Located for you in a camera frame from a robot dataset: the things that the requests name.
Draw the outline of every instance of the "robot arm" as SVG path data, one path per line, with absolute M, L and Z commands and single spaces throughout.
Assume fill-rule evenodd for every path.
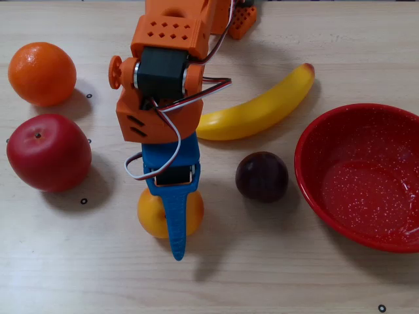
M 227 78 L 205 78 L 204 67 L 227 32 L 239 39 L 254 24 L 255 7 L 236 8 L 248 3 L 146 0 L 132 57 L 122 62 L 114 56 L 109 66 L 111 87 L 123 87 L 117 116 L 124 140 L 142 144 L 142 152 L 127 159 L 126 170 L 137 180 L 146 179 L 151 194 L 162 198 L 176 260 L 185 253 L 187 196 L 198 188 L 200 176 L 195 130 L 202 98 L 231 84 Z M 208 54 L 211 34 L 221 37 Z M 202 91 L 203 82 L 217 84 Z M 128 164 L 140 157 L 144 175 L 134 176 Z

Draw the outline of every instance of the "orange knob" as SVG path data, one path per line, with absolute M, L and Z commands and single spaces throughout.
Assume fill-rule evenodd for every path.
M 119 69 L 119 66 L 121 65 L 122 60 L 120 56 L 113 56 L 111 59 L 111 63 L 109 64 L 109 85 L 114 90 L 117 90 L 120 86 L 120 76 L 122 74 L 122 71 Z
M 185 78 L 185 92 L 187 96 L 199 93 L 202 90 L 202 76 L 204 75 L 204 66 L 191 64 Z

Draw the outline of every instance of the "red apple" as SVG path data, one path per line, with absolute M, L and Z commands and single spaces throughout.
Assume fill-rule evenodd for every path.
M 76 123 L 59 114 L 42 114 L 13 132 L 7 143 L 7 158 L 28 185 L 60 192 L 83 181 L 92 151 Z

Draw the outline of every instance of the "yellow banana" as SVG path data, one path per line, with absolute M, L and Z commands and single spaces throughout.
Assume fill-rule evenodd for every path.
M 201 139 L 228 141 L 259 133 L 291 113 L 314 82 L 314 67 L 304 63 L 266 93 L 235 107 L 204 114 L 196 129 Z

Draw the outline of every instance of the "orange 3d-printed part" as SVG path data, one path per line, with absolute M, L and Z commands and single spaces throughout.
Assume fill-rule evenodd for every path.
M 234 21 L 228 34 L 234 39 L 241 39 L 256 22 L 256 7 L 237 7 L 234 11 Z
M 211 33 L 221 34 L 228 24 L 230 0 L 147 0 L 145 15 L 138 21 L 131 43 L 133 58 L 122 62 L 114 56 L 109 66 L 109 83 L 123 91 L 117 102 L 117 116 L 125 141 L 145 144 L 162 144 L 176 141 L 173 130 L 155 113 L 143 106 L 143 96 L 134 84 L 134 72 L 141 65 L 145 47 L 186 50 L 192 57 L 203 59 L 208 54 L 208 39 Z M 254 23 L 256 12 L 250 10 L 250 24 L 239 27 L 244 34 Z M 190 64 L 185 70 L 184 94 L 194 95 L 202 90 L 203 65 Z M 163 99 L 167 103 L 176 99 Z M 167 113 L 184 139 L 195 132 L 198 126 L 203 101 Z

